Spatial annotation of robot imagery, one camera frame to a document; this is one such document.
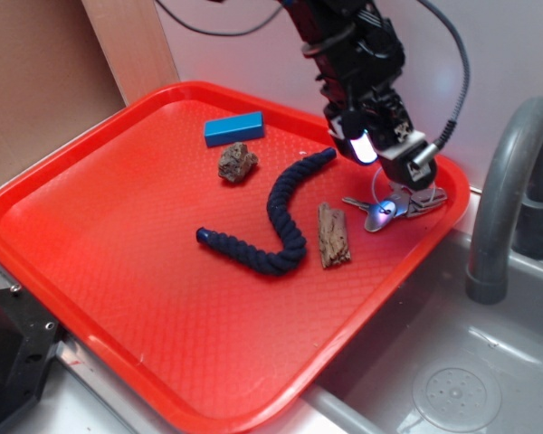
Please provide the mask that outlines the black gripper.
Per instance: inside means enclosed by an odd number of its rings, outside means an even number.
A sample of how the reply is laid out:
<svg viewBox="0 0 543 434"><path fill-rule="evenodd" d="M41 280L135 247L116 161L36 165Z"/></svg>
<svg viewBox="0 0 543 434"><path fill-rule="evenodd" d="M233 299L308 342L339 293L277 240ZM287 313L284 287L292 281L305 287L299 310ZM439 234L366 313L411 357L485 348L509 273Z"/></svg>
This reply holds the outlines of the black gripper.
<svg viewBox="0 0 543 434"><path fill-rule="evenodd" d="M386 177L411 190L428 188L437 176L437 163L418 165L414 160L426 141L405 149L414 125L394 88L401 69L321 67L316 80L327 99L323 114L339 153L360 165L380 161Z"/></svg>

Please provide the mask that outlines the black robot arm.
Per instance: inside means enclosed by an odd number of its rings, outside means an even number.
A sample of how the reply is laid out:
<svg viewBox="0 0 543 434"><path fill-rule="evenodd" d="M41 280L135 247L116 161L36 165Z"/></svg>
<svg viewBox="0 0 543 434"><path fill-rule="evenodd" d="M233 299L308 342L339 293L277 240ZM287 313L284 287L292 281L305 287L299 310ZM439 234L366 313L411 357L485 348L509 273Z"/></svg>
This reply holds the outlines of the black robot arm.
<svg viewBox="0 0 543 434"><path fill-rule="evenodd" d="M366 165L357 141L366 137L389 180L411 190L429 187L435 161L418 162L427 147L394 83L405 65L391 21L372 1L289 1L285 6L319 70L323 113L338 151Z"/></svg>

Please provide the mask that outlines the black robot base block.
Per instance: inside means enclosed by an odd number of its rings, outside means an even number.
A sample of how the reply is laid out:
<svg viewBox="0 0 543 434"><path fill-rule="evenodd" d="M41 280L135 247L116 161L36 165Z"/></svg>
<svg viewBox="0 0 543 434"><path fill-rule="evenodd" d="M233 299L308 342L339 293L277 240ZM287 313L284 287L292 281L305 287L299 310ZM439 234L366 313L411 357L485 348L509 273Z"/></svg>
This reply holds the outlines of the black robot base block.
<svg viewBox="0 0 543 434"><path fill-rule="evenodd" d="M61 335L27 289L0 289L0 433L41 400Z"/></svg>

